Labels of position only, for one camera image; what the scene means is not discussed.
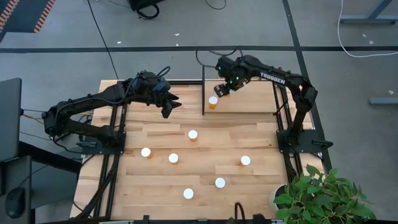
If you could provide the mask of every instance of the concrete floor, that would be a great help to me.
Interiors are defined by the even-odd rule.
[[[126,0],[113,0],[127,5]],[[209,0],[219,6],[221,0]],[[166,0],[159,4],[160,16],[152,21],[138,19],[135,12],[107,0],[91,1],[108,47],[175,47],[219,45],[293,46],[284,5],[279,0],[229,0],[221,11],[204,0]],[[376,0],[346,0],[345,14],[364,14]],[[336,26],[340,1],[292,1],[290,8],[300,45],[338,46]],[[393,1],[385,13],[395,15]],[[398,25],[343,25],[341,37],[349,46],[398,45]],[[102,48],[86,0],[57,0],[38,34],[7,33],[0,50],[48,48]],[[248,51],[264,63],[300,73],[294,51]],[[385,52],[353,52],[375,54]],[[112,52],[120,78],[143,69],[157,72],[170,65],[168,78],[200,78],[201,66],[194,51]],[[215,64],[217,56],[200,52],[204,63]],[[371,106],[371,96],[398,94],[398,55],[351,58],[344,52],[304,52],[313,85],[319,91],[317,105],[330,149],[331,163],[343,177],[361,184],[374,203],[376,216],[398,220],[398,107]],[[107,53],[0,54],[0,80],[22,78],[22,107],[47,110],[56,102],[95,93],[101,80],[115,79]],[[206,76],[215,78],[212,69]],[[21,130],[45,136],[40,124],[22,118]],[[62,149],[51,142],[21,135],[23,141],[52,152]],[[76,142],[71,139],[67,146]],[[70,191],[76,183],[71,181]],[[66,220],[72,197],[37,210],[37,222]]]

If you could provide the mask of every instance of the potted plant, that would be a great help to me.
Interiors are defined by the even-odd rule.
[[[361,186],[346,178],[336,178],[336,169],[324,177],[319,170],[307,165],[310,175],[296,176],[277,195],[277,218],[285,223],[361,223],[376,219],[373,211],[365,206],[370,203]]]

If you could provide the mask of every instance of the wooden table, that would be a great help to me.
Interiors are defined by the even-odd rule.
[[[206,101],[219,82],[205,82]],[[99,90],[115,83],[116,80],[104,80]],[[170,92],[180,97],[182,106],[174,109],[168,119],[163,119],[155,106],[139,103],[129,106],[126,149],[119,163],[112,220],[142,220],[143,215],[150,215],[151,220],[227,219],[234,214],[235,202],[241,202],[247,218],[255,213],[275,217],[269,206],[269,194],[287,183],[287,175],[275,135],[272,83],[252,82],[242,91],[220,99],[212,111],[205,103],[204,116],[201,88],[201,85],[173,86]],[[294,115],[294,102],[289,99]],[[109,124],[111,110],[110,107],[95,110],[93,124]],[[304,126],[312,128],[309,116]],[[196,142],[188,140],[191,129],[198,131]],[[141,157],[143,147],[152,149],[151,159]],[[177,165],[168,161],[171,153],[178,154]],[[250,166],[239,166],[244,155],[251,158]],[[303,166],[311,164],[323,170],[321,160],[314,155],[301,154],[301,159]],[[103,156],[97,155],[82,168],[75,195],[78,206],[84,207],[95,193],[102,161]],[[225,188],[215,187],[217,177],[225,179]],[[194,190],[191,200],[183,197],[186,188]],[[106,199],[107,193],[103,197],[102,215]],[[79,212],[73,207],[71,216]]]

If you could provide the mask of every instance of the raised wooden platform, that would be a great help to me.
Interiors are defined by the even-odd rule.
[[[100,91],[115,83],[102,81]],[[183,106],[173,110],[169,119],[163,119],[155,106],[132,103],[126,119],[126,150],[120,159],[112,219],[142,220],[143,215],[156,220],[227,219],[234,214],[235,202],[241,202],[246,217],[255,213],[274,217],[268,195],[280,184],[287,183],[284,160],[277,147],[276,118],[270,113],[276,110],[274,95],[270,82],[257,82],[249,87],[252,84],[242,89],[243,95],[250,95],[248,91],[269,92],[269,96],[262,97],[269,99],[265,111],[250,108],[257,106],[256,98],[247,103],[237,91],[231,97],[243,101],[234,102],[237,108],[234,113],[225,109],[202,116],[201,85],[172,87],[170,92],[180,97]],[[214,86],[214,82],[206,81],[206,90],[211,87],[207,85]],[[93,124],[109,124],[110,115],[111,108],[95,110]],[[309,116],[305,127],[312,127]],[[188,140],[191,129],[198,131],[196,142]],[[152,159],[141,157],[143,147],[152,149]],[[168,162],[173,152],[180,158],[177,165]],[[251,158],[250,166],[239,166],[243,155]],[[303,166],[311,164],[322,169],[317,157],[302,154],[301,158]],[[84,207],[95,193],[102,160],[103,156],[97,155],[82,168],[75,195],[77,205]],[[225,179],[225,188],[215,187],[217,177]],[[193,199],[184,199],[186,188],[194,190]],[[103,198],[102,214],[106,194]],[[71,216],[79,212],[73,207]]]

